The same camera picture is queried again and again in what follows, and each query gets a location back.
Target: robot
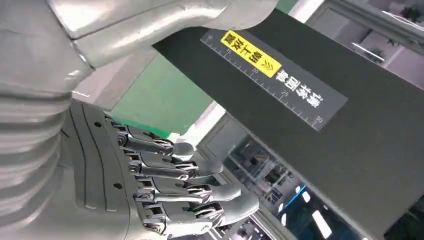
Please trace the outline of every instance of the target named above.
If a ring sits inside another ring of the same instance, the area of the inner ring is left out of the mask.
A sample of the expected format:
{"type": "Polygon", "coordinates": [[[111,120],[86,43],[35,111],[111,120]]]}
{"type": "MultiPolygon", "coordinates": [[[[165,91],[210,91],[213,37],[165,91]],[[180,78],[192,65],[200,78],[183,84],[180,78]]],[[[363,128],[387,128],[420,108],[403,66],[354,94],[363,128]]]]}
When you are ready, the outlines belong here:
{"type": "Polygon", "coordinates": [[[102,111],[70,106],[71,91],[136,48],[188,27],[246,29],[277,2],[0,1],[2,238],[156,240],[202,234],[254,213],[257,198],[234,186],[184,182],[219,167],[181,162],[171,156],[175,145],[152,135],[142,141],[153,150],[129,147],[140,143],[131,130],[117,133],[102,111]],[[173,181],[182,187],[165,187],[173,181]]]}

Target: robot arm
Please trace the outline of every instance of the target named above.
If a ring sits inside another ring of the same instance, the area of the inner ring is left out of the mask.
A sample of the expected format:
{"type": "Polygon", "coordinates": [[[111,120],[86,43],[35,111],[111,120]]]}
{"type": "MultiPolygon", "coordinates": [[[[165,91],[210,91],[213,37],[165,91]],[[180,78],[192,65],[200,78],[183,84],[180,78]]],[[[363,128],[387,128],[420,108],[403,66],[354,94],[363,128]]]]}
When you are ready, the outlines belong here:
{"type": "MultiPolygon", "coordinates": [[[[276,4],[277,0],[0,1],[0,179],[6,183],[0,186],[0,231],[4,238],[158,238],[157,231],[144,228],[147,223],[137,222],[145,215],[141,208],[134,212],[134,199],[124,194],[131,180],[124,188],[114,183],[126,176],[120,175],[116,162],[105,159],[121,157],[100,156],[103,149],[98,145],[105,143],[96,137],[103,134],[100,128],[87,122],[92,113],[82,111],[77,116],[74,111],[69,116],[71,91],[96,68],[135,48],[148,47],[187,27],[252,27],[276,4]],[[65,131],[61,136],[69,121],[76,133],[65,131]],[[87,131],[91,138],[83,136],[87,131]],[[69,149],[73,141],[80,147],[69,149]],[[51,229],[41,230],[46,225],[51,229]],[[104,226],[113,227],[97,231],[104,226]]],[[[211,172],[195,163],[169,169],[188,172],[189,177],[211,172]]]]}

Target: machine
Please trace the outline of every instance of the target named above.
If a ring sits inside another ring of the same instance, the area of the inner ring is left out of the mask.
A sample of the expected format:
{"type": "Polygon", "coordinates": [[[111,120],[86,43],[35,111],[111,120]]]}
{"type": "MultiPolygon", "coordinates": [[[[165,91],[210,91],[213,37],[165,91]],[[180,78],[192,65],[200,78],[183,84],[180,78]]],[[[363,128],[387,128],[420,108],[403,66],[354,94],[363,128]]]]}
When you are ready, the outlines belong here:
{"type": "Polygon", "coordinates": [[[390,238],[424,193],[424,95],[276,3],[0,1],[2,238],[166,239],[258,209],[237,187],[185,183],[219,166],[179,161],[154,136],[154,150],[128,148],[131,130],[70,106],[96,68],[151,45],[353,228],[390,238]]]}

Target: ruler scale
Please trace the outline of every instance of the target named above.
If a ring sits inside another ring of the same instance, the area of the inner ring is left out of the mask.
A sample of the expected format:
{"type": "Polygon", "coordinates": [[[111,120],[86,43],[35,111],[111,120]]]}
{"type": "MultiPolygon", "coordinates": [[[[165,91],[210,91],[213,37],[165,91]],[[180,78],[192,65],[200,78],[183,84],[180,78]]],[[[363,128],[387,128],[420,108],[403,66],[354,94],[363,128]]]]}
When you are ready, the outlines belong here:
{"type": "Polygon", "coordinates": [[[211,29],[200,41],[316,131],[321,130],[348,101],[345,96],[246,31],[211,29]],[[322,101],[312,101],[314,96],[322,101]]]}

